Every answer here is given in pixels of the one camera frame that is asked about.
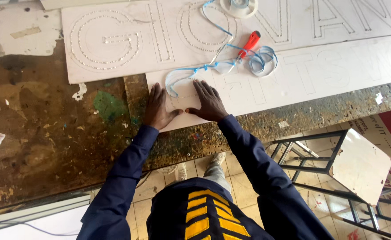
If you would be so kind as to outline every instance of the white spool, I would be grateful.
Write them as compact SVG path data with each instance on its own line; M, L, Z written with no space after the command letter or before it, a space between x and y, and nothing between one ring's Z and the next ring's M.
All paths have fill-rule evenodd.
M258 10L258 0L219 0L224 11L236 18L250 18Z

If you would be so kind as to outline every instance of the paint-stained wooden table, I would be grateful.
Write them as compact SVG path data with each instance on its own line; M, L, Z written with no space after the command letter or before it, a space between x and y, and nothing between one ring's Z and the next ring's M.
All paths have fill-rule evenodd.
M145 75L86 84L73 95L63 40L52 56L0 57L0 209L58 199L102 184L142 122ZM377 93L385 98L381 105ZM391 84L237 117L266 142L391 110ZM289 126L280 128L286 121ZM161 133L143 170L229 150L214 123Z

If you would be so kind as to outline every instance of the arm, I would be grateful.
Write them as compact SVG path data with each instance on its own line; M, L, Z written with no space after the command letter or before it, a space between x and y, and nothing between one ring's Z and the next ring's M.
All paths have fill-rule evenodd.
M265 230L276 239L333 239L282 168L265 153L261 141L226 113L218 92L205 82L195 81L194 86L201 109L188 108L186 111L218 122L253 189L259 194L258 206Z
M84 214L77 239L130 239L126 221L135 188L159 130L183 113L166 112L166 91L153 85L145 110L144 125L108 173L102 189Z

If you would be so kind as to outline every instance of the hand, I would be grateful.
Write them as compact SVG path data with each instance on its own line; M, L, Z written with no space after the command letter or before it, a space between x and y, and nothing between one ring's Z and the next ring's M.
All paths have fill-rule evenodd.
M160 84L156 83L152 86L149 95L143 124L161 130L182 113L182 109L166 112L166 89L161 89Z
M222 103L219 93L216 89L210 87L206 81L199 82L194 80L195 90L200 98L201 108L187 108L185 112L195 114L198 117L206 119L208 121L220 122L229 114L225 111L224 104Z

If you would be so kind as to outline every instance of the yellow embroidered patch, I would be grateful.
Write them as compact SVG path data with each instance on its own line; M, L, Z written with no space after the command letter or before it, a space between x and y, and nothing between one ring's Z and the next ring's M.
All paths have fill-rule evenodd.
M205 203L205 202L206 202L206 199L207 199L207 198L204 197L204 198L195 199L195 200L192 200L192 201L188 202L188 208L187 208L187 210L190 209L190 208L193 208L193 207L195 207L195 206L198 206L198 205L200 205L200 204Z
M216 205L216 206L219 206L221 208L223 208L225 211L227 211L231 216L233 214L233 212L231 211L231 209L229 207L227 207L225 204L221 203L221 202L218 202L216 200L213 200L213 203Z
M186 214L186 222L190 221L191 219L195 218L196 216L200 216L200 215L203 215L206 213L207 213L207 206L190 211Z
M231 221L240 222L238 219L236 219L232 215L229 215L227 212L225 212L224 210L222 210L218 207L216 207L216 212L218 213L218 216L220 216L220 217L223 217L223 218L231 220Z
M224 228L226 230L230 230L230 231L233 231L236 233L240 233L241 235L250 237L246 228L240 224L235 223L235 222L228 221L223 218L219 218L219 225L221 226L221 228Z
M210 240L210 235L208 235L207 237L203 238L202 240Z
M241 240L238 237L234 237L234 236L231 236L231 235L228 235L228 234L225 234L225 233L223 233L222 235L224 236L224 240Z
M194 222L187 228L185 228L185 240L188 240L189 238L202 233L205 230L209 229L209 218L205 218L203 220L200 220L198 222Z
M223 202L224 204L226 204L227 206L229 206L230 204L228 203L227 200L225 200L223 197L221 197L219 194L216 194L212 191L210 191L209 189L207 190L201 190L201 191L197 191L197 192L192 192L190 194L188 194L188 200L189 199L192 199L192 198L195 198L195 197L198 197L198 196L201 196L201 195L210 195L218 200L220 200L221 202Z

